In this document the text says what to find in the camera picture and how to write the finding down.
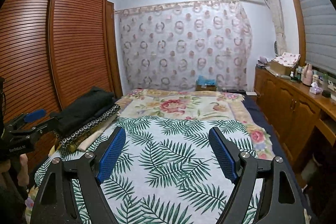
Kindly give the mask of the person's left hand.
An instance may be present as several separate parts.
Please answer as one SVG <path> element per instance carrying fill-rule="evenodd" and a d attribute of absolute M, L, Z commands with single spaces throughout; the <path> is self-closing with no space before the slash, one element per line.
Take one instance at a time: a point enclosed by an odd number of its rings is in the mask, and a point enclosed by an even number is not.
<path fill-rule="evenodd" d="M 15 197 L 25 200 L 28 196 L 26 188 L 30 179 L 27 155 L 24 153 L 15 159 L 14 177 L 10 176 L 10 169 L 11 161 L 1 160 L 1 189 L 9 190 Z"/>

